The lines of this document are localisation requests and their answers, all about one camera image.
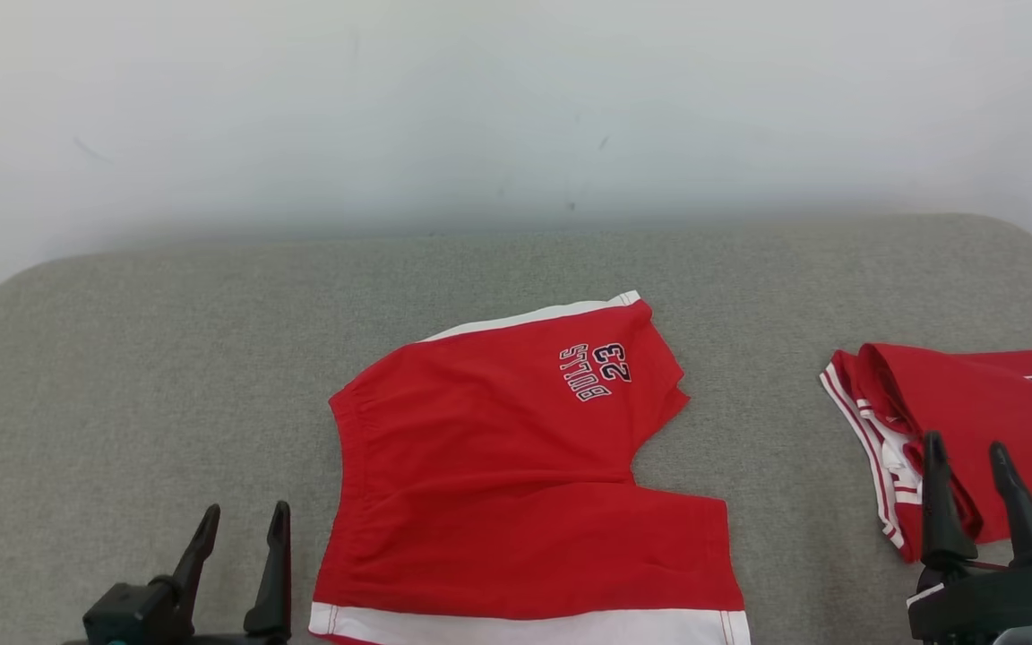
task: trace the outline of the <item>red shorts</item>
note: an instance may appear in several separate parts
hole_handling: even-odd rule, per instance
[[[721,501],[635,485],[687,402],[639,295],[470,323],[331,399],[310,632],[377,645],[749,642]]]
[[[819,376],[871,461],[883,533],[913,562],[922,555],[922,437],[938,430],[954,498],[975,542],[1008,538],[990,445],[1000,441],[1032,494],[1032,350],[949,355],[869,343],[835,352]]]

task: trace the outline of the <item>clothing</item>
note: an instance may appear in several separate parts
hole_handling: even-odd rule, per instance
[[[1032,350],[948,355],[865,344],[819,376],[871,462],[883,533],[906,560],[922,551],[923,432],[941,433],[954,498],[974,542],[1008,538],[990,445],[1000,441],[1032,493]]]
[[[310,632],[377,645],[749,642],[717,499],[635,485],[687,402],[635,291],[475,322],[331,399],[341,507]]]

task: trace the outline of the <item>red fabric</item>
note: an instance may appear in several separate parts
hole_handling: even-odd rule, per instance
[[[948,355],[871,343],[857,358],[839,352],[835,364],[853,397],[869,400],[879,420],[912,438],[905,454],[920,473],[923,432],[941,433],[964,527],[978,543],[1007,539],[988,451],[992,442],[1006,445],[1032,493],[1032,350]],[[921,552],[921,506],[905,507],[898,511],[909,547],[904,555],[912,560]]]
[[[570,387],[586,368],[607,393]],[[392,352],[331,399],[344,482],[313,600],[515,620],[742,609],[723,502],[632,478],[687,401],[681,377],[643,301]]]

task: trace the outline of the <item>folded clothing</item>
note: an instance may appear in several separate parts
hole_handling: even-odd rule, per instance
[[[902,558],[922,551],[923,433],[941,433],[954,501],[974,542],[1008,538],[990,446],[1000,441],[1032,493],[1032,350],[949,355],[869,343],[836,351],[818,377],[871,462],[883,533]]]
[[[721,501],[635,484],[687,402],[635,291],[413,343],[331,399],[341,506],[310,632],[340,644],[743,645]]]

